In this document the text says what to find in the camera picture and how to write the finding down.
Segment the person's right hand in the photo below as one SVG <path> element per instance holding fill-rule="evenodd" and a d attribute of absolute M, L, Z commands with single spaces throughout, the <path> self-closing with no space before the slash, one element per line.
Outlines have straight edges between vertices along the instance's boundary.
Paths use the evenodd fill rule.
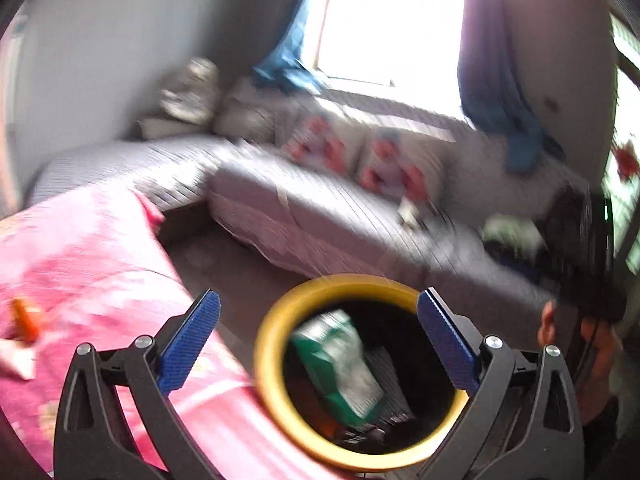
<path fill-rule="evenodd" d="M 593 394 L 610 394 L 610 375 L 620 354 L 620 338 L 608 323 L 582 318 L 570 336 L 570 352 L 577 360 L 576 391 L 582 400 Z"/>

